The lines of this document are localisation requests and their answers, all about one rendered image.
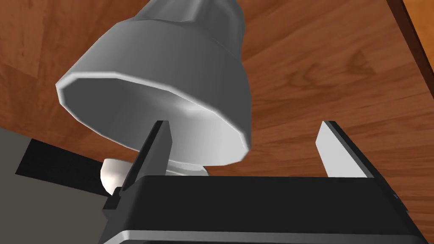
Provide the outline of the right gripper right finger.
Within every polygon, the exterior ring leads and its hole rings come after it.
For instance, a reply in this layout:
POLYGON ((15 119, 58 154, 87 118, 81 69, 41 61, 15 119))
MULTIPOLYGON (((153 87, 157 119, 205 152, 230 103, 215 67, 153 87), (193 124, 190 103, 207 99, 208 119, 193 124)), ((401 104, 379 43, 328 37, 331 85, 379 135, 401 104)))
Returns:
POLYGON ((364 155, 335 121, 321 122, 315 145, 328 177, 374 177, 364 155))

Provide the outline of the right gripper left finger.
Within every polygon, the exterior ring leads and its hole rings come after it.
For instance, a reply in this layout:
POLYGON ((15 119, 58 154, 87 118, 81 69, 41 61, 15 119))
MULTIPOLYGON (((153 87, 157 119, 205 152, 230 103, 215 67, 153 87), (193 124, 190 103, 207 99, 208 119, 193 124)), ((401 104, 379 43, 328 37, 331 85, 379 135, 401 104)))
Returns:
POLYGON ((165 176, 171 149, 169 122, 156 121, 125 178, 120 196, 137 191, 149 178, 165 176))

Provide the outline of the brown wooden door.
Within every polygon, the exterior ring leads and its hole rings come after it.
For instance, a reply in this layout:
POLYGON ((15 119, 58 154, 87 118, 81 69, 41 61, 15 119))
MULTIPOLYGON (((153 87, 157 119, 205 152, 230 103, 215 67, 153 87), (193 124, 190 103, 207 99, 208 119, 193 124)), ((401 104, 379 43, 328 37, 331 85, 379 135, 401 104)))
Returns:
MULTIPOLYGON (((137 153, 77 122, 55 83, 149 0, 0 0, 0 127, 96 160, 137 153)), ((325 176, 323 120, 350 136, 434 242, 434 98, 386 0, 238 0, 252 143, 212 175, 325 176)))

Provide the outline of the grey door knob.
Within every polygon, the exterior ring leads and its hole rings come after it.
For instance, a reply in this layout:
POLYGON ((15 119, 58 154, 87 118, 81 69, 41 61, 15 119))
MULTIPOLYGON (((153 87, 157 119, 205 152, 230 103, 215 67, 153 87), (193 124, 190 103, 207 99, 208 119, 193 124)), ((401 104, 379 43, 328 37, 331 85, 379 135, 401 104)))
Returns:
POLYGON ((237 0, 150 0, 103 34, 56 83, 92 131, 140 151, 158 120, 170 165, 222 166, 252 147, 251 91, 237 0))

